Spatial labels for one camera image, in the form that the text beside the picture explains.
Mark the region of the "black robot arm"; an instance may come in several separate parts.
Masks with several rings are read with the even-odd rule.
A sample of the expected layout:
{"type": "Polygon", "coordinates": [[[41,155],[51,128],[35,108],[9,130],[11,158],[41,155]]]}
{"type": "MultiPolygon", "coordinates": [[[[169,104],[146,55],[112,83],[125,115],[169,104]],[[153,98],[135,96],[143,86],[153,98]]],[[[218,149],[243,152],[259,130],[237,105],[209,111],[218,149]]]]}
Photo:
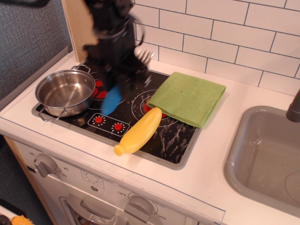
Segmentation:
{"type": "Polygon", "coordinates": [[[135,55],[135,18],[129,13],[133,3],[130,0],[87,0],[85,4],[92,15],[98,43],[83,48],[88,59],[109,76],[110,86],[117,85],[122,98],[127,98],[137,83],[147,86],[151,81],[147,65],[152,53],[135,55]]]}

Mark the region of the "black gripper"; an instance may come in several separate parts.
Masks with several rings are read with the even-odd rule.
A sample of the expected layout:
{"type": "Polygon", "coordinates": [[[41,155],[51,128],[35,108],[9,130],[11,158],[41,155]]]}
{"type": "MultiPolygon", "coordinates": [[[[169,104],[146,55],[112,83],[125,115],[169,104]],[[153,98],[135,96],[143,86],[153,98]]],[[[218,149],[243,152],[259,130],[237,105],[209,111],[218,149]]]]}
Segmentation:
{"type": "Polygon", "coordinates": [[[100,90],[109,92],[118,76],[121,96],[126,99],[137,85],[149,80],[146,63],[135,56],[135,48],[134,35],[100,35],[96,45],[83,46],[88,58],[104,68],[100,70],[100,90]]]}

